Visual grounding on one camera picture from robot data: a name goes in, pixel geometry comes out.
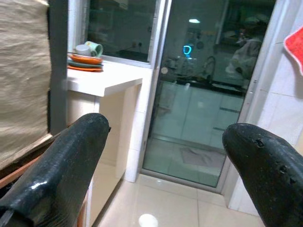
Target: white cup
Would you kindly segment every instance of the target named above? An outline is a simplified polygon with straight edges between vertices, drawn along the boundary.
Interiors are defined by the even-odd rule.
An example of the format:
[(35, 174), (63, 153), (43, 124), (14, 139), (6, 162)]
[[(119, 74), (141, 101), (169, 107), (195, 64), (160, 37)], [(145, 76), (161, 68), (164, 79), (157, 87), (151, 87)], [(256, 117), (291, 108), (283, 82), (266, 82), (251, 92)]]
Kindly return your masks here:
[(76, 46), (76, 53), (84, 56), (91, 56), (89, 46), (84, 44)]

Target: green plate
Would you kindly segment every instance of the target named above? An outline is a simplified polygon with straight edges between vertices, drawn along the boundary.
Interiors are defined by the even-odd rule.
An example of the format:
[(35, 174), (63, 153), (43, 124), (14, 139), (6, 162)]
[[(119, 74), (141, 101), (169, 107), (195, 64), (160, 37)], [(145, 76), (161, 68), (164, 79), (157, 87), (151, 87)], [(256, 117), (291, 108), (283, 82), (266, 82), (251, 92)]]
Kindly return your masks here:
[(74, 62), (73, 60), (67, 60), (68, 64), (70, 66), (73, 67), (79, 67), (79, 68), (101, 68), (101, 64), (97, 64), (97, 65), (91, 65), (91, 64), (84, 64), (84, 63), (78, 63), (78, 62)]

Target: mug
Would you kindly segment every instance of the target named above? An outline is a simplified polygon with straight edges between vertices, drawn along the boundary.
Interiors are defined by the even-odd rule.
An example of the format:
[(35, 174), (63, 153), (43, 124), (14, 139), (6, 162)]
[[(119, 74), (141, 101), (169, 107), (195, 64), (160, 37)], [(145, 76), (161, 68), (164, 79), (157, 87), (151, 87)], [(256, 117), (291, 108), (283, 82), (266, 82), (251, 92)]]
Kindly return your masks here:
[(84, 56), (91, 56), (90, 48), (83, 44), (76, 46), (76, 53)]
[(87, 41), (85, 43), (85, 45), (89, 46), (90, 48), (90, 52), (91, 52), (91, 56), (93, 57), (101, 57), (102, 53), (103, 53), (103, 46), (101, 44), (97, 44), (91, 41)]

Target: glass panel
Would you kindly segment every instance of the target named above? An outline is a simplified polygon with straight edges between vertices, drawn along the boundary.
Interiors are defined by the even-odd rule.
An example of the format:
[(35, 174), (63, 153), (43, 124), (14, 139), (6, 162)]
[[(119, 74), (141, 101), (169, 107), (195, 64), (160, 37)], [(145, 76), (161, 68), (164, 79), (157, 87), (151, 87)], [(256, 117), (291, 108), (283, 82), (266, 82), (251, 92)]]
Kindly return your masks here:
[(156, 0), (91, 0), (88, 40), (103, 54), (148, 62)]
[(173, 0), (143, 168), (216, 187), (274, 0)]

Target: doorway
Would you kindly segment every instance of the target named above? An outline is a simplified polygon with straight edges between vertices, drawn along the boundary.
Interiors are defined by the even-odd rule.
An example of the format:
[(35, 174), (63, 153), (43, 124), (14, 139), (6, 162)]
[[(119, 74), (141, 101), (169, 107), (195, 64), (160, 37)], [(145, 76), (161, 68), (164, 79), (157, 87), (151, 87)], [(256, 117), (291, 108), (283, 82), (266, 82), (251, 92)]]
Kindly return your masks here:
[(218, 191), (274, 0), (173, 0), (143, 171)]

